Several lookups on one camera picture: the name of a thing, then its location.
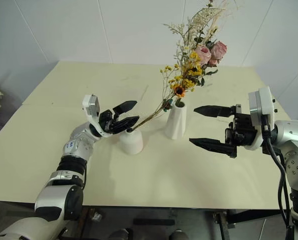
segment label on robot arm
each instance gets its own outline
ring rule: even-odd
[[[73,141],[69,141],[69,142],[65,145],[64,152],[65,152],[66,154],[69,153],[69,152],[74,148],[74,145],[75,145],[75,140],[73,140]]]

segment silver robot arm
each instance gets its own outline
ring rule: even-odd
[[[63,147],[59,166],[53,172],[37,197],[36,217],[21,219],[0,233],[0,240],[55,240],[70,220],[76,220],[82,209],[83,189],[86,184],[87,163],[93,153],[93,145],[101,137],[131,128],[138,116],[118,121],[120,114],[132,109],[136,101],[126,101],[100,113],[98,98],[86,95],[83,110],[88,122],[75,128],[70,140]]]
[[[209,138],[191,138],[190,141],[208,151],[227,154],[231,158],[237,156],[237,146],[244,146],[248,150],[262,147],[265,154],[270,154],[280,169],[281,179],[279,187],[285,184],[285,175],[291,187],[290,198],[293,203],[291,208],[292,223],[295,228],[294,239],[298,240],[298,120],[274,121],[272,100],[269,87],[260,88],[249,93],[250,114],[242,114],[241,106],[201,106],[194,111],[207,117],[229,117],[234,115],[229,128],[225,130],[225,143]],[[276,152],[285,161],[280,163]],[[293,239],[294,227],[285,221],[287,226],[286,239]]]

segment table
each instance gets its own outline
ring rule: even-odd
[[[138,104],[127,116],[147,116],[161,101],[160,65],[61,61],[0,132],[0,201],[33,203],[55,171],[71,131],[86,118],[85,94],[99,97],[101,111],[126,100]],[[144,149],[126,155],[118,136],[95,145],[88,163],[84,205],[203,209],[277,209],[279,171],[261,149],[238,148],[238,157],[208,152],[189,138],[224,141],[231,118],[193,112],[202,105],[242,104],[264,84],[253,68],[219,67],[204,87],[185,97],[187,130],[182,139],[164,133],[168,114],[141,127]],[[289,117],[275,103],[277,119]]]

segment black cable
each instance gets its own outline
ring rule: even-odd
[[[278,160],[278,158],[277,158],[277,156],[276,156],[276,154],[273,150],[270,139],[266,140],[266,147],[267,147],[267,150],[270,153],[274,163],[278,166],[278,168],[280,170],[280,180],[279,180],[279,186],[278,186],[278,204],[279,204],[279,209],[280,209],[283,221],[285,223],[285,226],[288,227],[289,222],[287,221],[286,215],[284,213],[284,210],[283,210],[283,207],[282,207],[282,200],[281,200],[283,184],[285,183],[285,171],[284,171],[283,166],[281,165],[280,161]]]
[[[285,169],[285,163],[282,153],[279,154],[280,162]],[[284,200],[285,200],[285,208],[286,208],[286,220],[289,223],[290,222],[290,205],[289,205],[289,197],[288,197],[288,190],[287,190],[287,184],[286,180],[283,183],[283,193],[284,193]]]
[[[278,185],[278,205],[279,205],[279,209],[280,209],[280,213],[282,216],[282,219],[285,223],[286,228],[288,228],[289,226],[289,221],[287,221],[287,217],[284,213],[283,207],[282,207],[282,189],[283,186],[285,184],[285,170],[284,167],[282,166],[282,164],[280,163],[278,157],[276,156],[274,149],[272,147],[271,144],[271,130],[270,130],[270,126],[268,125],[268,119],[267,119],[267,115],[263,115],[261,117],[261,130],[262,130],[262,138],[263,138],[263,142],[268,150],[268,152],[271,155],[271,158],[273,159],[274,163],[277,165],[277,167],[280,170],[280,179],[279,179],[279,185]]]
[[[84,190],[86,184],[87,184],[87,163],[85,164],[84,182],[83,182],[82,190]]]

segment white ceramic vase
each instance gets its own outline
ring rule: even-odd
[[[138,154],[143,149],[143,138],[140,130],[136,129],[132,132],[125,130],[120,134],[120,143],[122,150],[129,154]]]
[[[168,138],[176,140],[183,137],[187,118],[187,106],[178,107],[172,105],[169,118],[165,126],[165,134]]]

